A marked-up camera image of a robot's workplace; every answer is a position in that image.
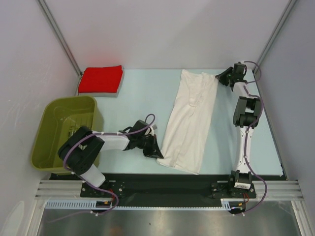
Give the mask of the white t shirt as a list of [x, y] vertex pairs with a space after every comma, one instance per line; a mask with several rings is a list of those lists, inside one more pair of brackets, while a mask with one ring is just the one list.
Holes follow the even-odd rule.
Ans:
[[182, 70], [158, 163], [199, 174], [214, 110], [218, 79]]

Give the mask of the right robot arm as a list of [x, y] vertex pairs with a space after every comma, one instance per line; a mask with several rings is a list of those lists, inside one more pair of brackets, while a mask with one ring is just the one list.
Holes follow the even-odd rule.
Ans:
[[237, 155], [235, 164], [229, 176], [225, 191], [233, 198], [246, 197], [253, 190], [253, 170], [250, 165], [251, 144], [254, 129], [259, 123], [262, 113], [261, 99], [249, 92], [245, 80], [247, 66], [237, 62], [215, 78], [220, 84], [229, 87], [238, 95], [238, 101], [233, 115], [233, 125], [238, 130]]

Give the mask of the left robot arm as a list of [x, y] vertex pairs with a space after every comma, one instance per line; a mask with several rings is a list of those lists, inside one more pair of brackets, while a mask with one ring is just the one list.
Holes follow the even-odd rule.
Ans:
[[95, 164], [100, 152], [107, 150], [141, 149], [145, 157], [163, 159], [155, 134], [155, 128], [143, 120], [138, 120], [117, 133], [92, 131], [81, 126], [58, 150], [58, 156], [67, 170], [92, 185], [97, 196], [108, 193], [106, 177]]

